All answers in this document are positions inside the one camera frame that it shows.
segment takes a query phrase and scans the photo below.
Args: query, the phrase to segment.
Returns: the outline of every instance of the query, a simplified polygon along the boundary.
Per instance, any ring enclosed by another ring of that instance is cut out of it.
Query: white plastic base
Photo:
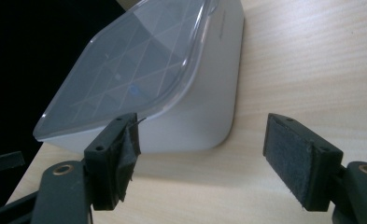
[[[209,16],[201,63],[188,92],[163,114],[140,123],[143,153],[209,149],[230,132],[244,12],[239,0],[220,0]],[[82,152],[104,128],[40,141]]]

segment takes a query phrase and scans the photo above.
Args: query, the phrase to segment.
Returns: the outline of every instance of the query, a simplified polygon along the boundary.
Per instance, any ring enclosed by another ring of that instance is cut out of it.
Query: white device
[[[244,13],[239,0],[144,0],[81,53],[34,130],[76,152],[135,112],[142,152],[208,149],[233,123]]]

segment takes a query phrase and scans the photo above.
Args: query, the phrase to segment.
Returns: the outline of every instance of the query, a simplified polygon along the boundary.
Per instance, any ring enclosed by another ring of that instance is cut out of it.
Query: wooden table
[[[235,119],[220,146],[144,154],[125,203],[95,223],[332,223],[302,209],[262,156],[268,113],[297,119],[367,161],[367,1],[242,0],[246,23]],[[10,198],[81,155],[43,144]]]

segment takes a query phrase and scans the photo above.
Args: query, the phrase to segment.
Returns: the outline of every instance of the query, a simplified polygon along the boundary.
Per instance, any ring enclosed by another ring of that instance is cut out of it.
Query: transparent plastic lid
[[[141,1],[83,50],[37,123],[48,138],[162,113],[188,88],[200,60],[210,0]]]

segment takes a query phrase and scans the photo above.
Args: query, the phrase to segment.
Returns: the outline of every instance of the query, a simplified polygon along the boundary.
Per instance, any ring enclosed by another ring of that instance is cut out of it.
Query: dark wall
[[[0,172],[0,206],[41,143],[33,129],[89,40],[124,13],[115,0],[0,0],[0,155],[26,165]]]

